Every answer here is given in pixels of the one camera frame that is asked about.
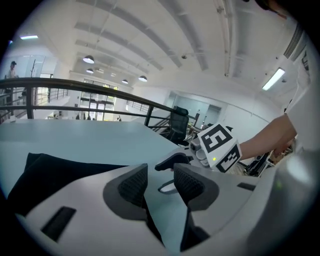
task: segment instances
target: ceiling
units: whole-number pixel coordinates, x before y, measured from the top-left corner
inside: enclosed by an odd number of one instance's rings
[[[279,104],[297,86],[297,67],[284,57],[296,22],[253,0],[55,0],[30,19],[78,73],[85,73],[81,59],[90,54],[93,69],[115,72],[131,86],[141,75],[183,70],[237,83]],[[279,67],[286,82],[262,91]]]

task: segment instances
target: light blue table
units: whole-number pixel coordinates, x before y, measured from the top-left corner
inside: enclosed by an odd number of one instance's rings
[[[173,173],[155,171],[154,166],[177,147],[136,122],[18,119],[0,125],[0,185],[7,197],[24,171],[28,153],[46,153],[83,163],[147,163],[144,196],[163,243],[173,255],[180,250],[187,207],[179,194],[158,192],[163,183],[173,179]]]

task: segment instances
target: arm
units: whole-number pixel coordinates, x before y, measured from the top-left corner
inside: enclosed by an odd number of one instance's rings
[[[240,144],[241,160],[263,155],[282,147],[297,135],[286,114],[274,119],[252,139]]]

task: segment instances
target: person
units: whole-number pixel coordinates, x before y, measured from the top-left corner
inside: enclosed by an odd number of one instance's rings
[[[18,77],[16,75],[16,71],[15,71],[15,66],[16,65],[17,65],[17,63],[15,61],[11,62],[10,69],[9,69],[8,73],[6,74],[6,76],[5,76],[6,79],[17,78]]]
[[[276,0],[256,0],[264,10],[288,15]],[[263,155],[274,150],[278,155],[296,138],[296,153],[301,150],[318,150],[319,132],[319,74],[320,56],[308,38],[302,59],[298,64],[297,90],[285,113],[270,122],[253,138],[240,144],[241,160]]]

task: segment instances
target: black office chair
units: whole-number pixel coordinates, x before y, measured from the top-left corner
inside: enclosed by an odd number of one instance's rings
[[[188,110],[178,106],[174,106],[173,109],[175,111],[171,112],[169,121],[171,128],[165,137],[174,144],[188,146],[189,143],[185,141],[185,138],[187,135],[189,112]]]

